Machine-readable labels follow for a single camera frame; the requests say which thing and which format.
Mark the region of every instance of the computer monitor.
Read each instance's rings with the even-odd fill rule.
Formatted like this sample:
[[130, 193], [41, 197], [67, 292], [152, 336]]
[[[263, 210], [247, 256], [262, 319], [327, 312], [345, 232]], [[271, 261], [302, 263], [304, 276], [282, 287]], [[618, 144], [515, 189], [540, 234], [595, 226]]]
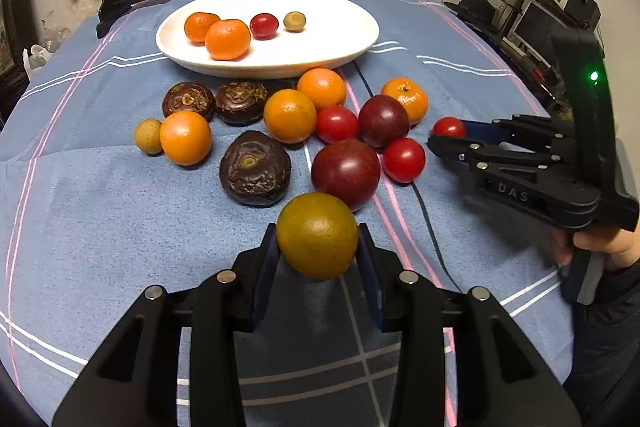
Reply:
[[532, 1], [527, 6], [513, 33], [534, 57], [546, 64], [547, 67], [551, 67], [556, 64], [556, 54], [549, 35], [551, 35], [552, 29], [558, 26], [565, 27], [544, 7]]

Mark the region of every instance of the cherry tomato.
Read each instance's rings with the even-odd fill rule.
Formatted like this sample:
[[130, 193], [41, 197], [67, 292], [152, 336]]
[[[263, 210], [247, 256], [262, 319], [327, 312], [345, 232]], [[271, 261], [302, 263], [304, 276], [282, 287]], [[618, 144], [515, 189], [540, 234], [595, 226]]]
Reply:
[[278, 20], [270, 13], [258, 13], [249, 22], [251, 33], [256, 39], [270, 39], [278, 31]]
[[427, 162], [424, 148], [411, 138], [398, 138], [391, 142], [382, 156], [382, 168], [393, 181], [410, 183], [424, 169]]
[[318, 113], [316, 132], [327, 143], [353, 138], [359, 129], [358, 117], [341, 105], [330, 105]]
[[465, 124], [462, 120], [453, 116], [445, 116], [440, 118], [433, 124], [433, 134], [442, 134], [444, 136], [453, 136], [455, 138], [464, 138], [466, 136]]

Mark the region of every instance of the sleeve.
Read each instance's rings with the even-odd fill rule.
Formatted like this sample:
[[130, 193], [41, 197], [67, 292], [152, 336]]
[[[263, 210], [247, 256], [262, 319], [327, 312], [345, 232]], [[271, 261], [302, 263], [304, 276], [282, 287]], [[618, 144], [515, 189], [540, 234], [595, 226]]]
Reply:
[[600, 410], [640, 343], [640, 263], [606, 273], [589, 306], [574, 304], [574, 363], [564, 388], [583, 422]]

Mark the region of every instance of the blue tablecloth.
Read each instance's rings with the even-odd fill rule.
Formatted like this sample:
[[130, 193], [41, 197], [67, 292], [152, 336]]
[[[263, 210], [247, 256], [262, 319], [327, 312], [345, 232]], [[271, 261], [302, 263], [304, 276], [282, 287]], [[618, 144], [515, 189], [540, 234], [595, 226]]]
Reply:
[[[286, 201], [312, 190], [308, 166], [322, 147], [315, 137], [290, 152], [289, 192], [268, 209], [235, 204], [220, 186], [220, 158], [243, 129], [214, 119], [213, 154], [196, 170], [145, 156], [133, 145], [140, 120], [162, 118], [169, 87], [181, 80], [220, 83], [182, 69], [156, 47], [159, 24], [189, 1], [139, 8], [101, 41], [95, 18], [85, 22], [37, 74], [0, 135], [0, 328], [7, 336], [0, 360], [47, 422], [147, 285], [197, 286], [229, 267], [239, 251], [257, 246]], [[441, 3], [352, 1], [378, 20], [380, 39], [341, 68], [349, 108], [357, 110], [389, 79], [407, 76], [430, 98], [427, 116], [410, 133], [423, 143], [446, 115], [543, 114], [507, 65]], [[356, 219], [369, 225], [377, 245], [436, 285], [489, 288], [564, 380], [571, 366], [570, 309], [557, 289], [547, 231], [476, 196], [465, 166], [447, 167], [427, 154], [417, 191], [381, 180]], [[373, 327], [355, 267], [341, 279], [312, 282], [282, 260], [260, 330], [236, 335], [248, 425], [386, 423], [398, 341]], [[188, 342], [185, 331], [177, 386], [183, 426]], [[450, 362], [449, 335], [446, 345]], [[451, 425], [456, 385], [449, 376]]]

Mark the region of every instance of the picture frame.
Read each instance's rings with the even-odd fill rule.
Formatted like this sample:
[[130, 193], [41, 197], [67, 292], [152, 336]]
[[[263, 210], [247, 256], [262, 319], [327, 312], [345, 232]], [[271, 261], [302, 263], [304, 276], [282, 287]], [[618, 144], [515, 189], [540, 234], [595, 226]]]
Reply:
[[22, 50], [35, 43], [31, 0], [0, 0], [0, 130], [29, 85]]

